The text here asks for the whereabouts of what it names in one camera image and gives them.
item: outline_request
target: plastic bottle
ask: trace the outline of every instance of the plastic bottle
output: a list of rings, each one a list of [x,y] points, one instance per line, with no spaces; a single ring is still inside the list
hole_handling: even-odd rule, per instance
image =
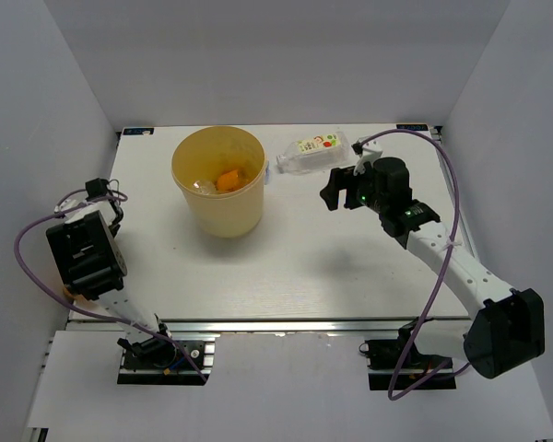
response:
[[[329,169],[348,157],[350,144],[342,132],[318,135],[288,145],[284,154],[276,156],[281,172],[307,173]]]

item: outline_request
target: tabletop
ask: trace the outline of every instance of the tabletop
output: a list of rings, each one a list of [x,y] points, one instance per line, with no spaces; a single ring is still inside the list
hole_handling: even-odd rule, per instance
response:
[[[239,127],[262,143],[270,173],[262,220],[233,239],[211,237],[196,225],[171,176],[176,146],[202,127],[156,127],[152,134],[121,136],[112,178],[129,196],[116,238],[128,267],[129,296],[164,320],[417,316],[436,275],[383,232],[374,212],[342,207],[329,212],[319,196],[328,171],[281,174],[275,162],[299,139],[341,131],[352,143],[395,124]],[[386,135],[380,142],[385,157],[406,162],[414,198],[449,226],[453,202],[434,147],[409,134]],[[348,164],[356,159],[350,154]],[[466,316],[446,287],[432,314]]]

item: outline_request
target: bottle label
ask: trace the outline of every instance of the bottle label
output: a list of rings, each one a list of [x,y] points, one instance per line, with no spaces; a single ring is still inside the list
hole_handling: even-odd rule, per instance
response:
[[[325,150],[335,145],[339,145],[340,140],[336,134],[317,135],[307,140],[299,140],[297,146],[302,154],[312,154],[319,150]]]

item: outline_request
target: orange object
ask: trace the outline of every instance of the orange object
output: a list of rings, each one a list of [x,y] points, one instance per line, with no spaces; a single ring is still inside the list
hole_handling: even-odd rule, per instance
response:
[[[240,171],[232,170],[218,178],[216,188],[220,192],[233,192],[240,188]]]

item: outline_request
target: bucket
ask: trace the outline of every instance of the bucket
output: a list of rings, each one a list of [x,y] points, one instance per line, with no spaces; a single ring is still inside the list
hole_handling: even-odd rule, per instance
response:
[[[250,182],[235,192],[202,194],[193,184],[215,182],[238,169]],[[172,177],[198,225],[216,237],[235,238],[252,230],[263,211],[266,154],[260,142],[242,129],[212,126],[186,137],[172,156]]]

